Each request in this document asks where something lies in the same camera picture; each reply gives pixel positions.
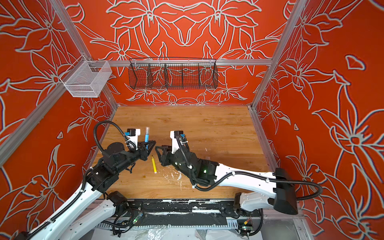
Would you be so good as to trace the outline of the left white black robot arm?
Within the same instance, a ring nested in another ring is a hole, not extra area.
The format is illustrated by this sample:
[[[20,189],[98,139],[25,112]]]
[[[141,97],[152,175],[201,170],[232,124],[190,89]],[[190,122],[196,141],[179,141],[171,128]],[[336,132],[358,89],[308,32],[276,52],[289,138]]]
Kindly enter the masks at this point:
[[[75,193],[47,220],[30,232],[21,232],[17,240],[57,240],[69,225],[94,200],[104,194],[118,179],[122,171],[138,160],[146,161],[156,141],[138,142],[135,151],[125,151],[124,144],[116,142],[104,149],[98,140],[97,147],[103,157],[93,169],[83,175]]]

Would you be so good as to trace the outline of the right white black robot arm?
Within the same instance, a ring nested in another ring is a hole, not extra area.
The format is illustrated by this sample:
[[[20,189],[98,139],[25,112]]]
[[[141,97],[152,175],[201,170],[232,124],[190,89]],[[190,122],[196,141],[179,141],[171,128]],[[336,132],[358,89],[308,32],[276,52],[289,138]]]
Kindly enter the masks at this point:
[[[187,176],[194,189],[209,192],[217,187],[245,190],[237,193],[234,209],[245,212],[273,208],[287,214],[298,214],[298,202],[314,199],[323,193],[316,183],[290,179],[285,170],[252,172],[200,159],[188,148],[156,146],[156,153],[163,167],[172,166]]]

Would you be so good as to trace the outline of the yellow marker pen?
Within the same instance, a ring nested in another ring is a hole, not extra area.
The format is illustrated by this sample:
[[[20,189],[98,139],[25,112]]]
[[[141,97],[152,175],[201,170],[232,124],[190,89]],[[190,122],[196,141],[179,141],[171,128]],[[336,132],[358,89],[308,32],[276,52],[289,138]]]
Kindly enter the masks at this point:
[[[157,174],[158,171],[157,171],[156,160],[155,160],[154,156],[151,156],[151,160],[152,160],[154,173]]]

